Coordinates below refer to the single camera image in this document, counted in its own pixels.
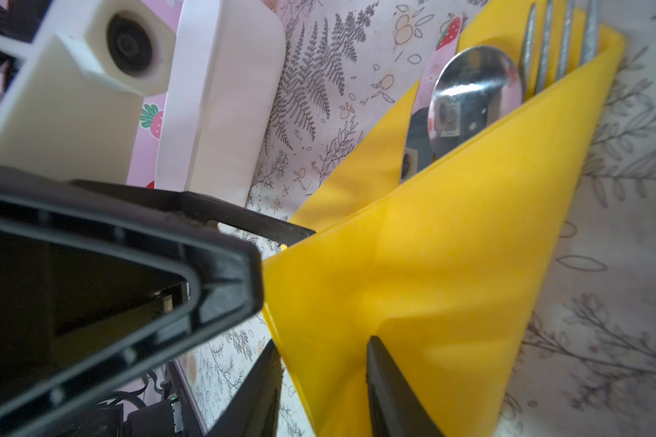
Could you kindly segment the silver spoon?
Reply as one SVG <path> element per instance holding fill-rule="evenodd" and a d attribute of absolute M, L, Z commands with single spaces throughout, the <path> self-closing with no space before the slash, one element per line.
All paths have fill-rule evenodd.
<path fill-rule="evenodd" d="M 470 47 L 444 67 L 430 101 L 427 130 L 436 158 L 443 158 L 523 103 L 523 80 L 502 50 Z"/>

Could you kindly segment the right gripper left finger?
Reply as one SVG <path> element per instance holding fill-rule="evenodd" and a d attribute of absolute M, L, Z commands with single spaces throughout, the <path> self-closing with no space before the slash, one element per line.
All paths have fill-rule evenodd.
<path fill-rule="evenodd" d="M 207 436 L 275 437 L 281 394 L 281 356 L 270 340 Z"/>

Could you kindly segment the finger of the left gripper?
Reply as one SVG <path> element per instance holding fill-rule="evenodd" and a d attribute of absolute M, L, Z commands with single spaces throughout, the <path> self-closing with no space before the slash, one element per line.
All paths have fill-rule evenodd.
<path fill-rule="evenodd" d="M 191 191 L 176 192 L 89 180 L 71 180 L 69 183 L 145 208 L 176 213 L 196 222 L 225 224 L 286 246 L 315 235 L 312 229 Z"/>
<path fill-rule="evenodd" d="M 0 436 L 29 436 L 262 307 L 245 240 L 0 166 Z"/>

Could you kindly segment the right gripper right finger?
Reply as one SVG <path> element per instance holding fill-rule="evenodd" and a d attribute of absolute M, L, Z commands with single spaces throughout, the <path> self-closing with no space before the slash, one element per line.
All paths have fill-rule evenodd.
<path fill-rule="evenodd" d="M 366 356 L 372 435 L 444 437 L 415 396 L 384 342 L 372 336 Z"/>

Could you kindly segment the white rectangular tray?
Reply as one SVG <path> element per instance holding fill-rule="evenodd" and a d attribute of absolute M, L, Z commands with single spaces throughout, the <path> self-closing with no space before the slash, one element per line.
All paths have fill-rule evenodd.
<path fill-rule="evenodd" d="M 261 1 L 186 1 L 162 120 L 156 189 L 246 202 L 286 55 Z"/>

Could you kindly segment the yellow paper napkin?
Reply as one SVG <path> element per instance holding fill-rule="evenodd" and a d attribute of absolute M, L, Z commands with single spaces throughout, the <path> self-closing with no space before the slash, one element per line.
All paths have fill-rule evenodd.
<path fill-rule="evenodd" d="M 625 41 L 407 182 L 405 95 L 297 217 L 315 235 L 262 264 L 263 315 L 318 436 L 372 432 L 379 338 L 437 428 L 494 433 Z"/>

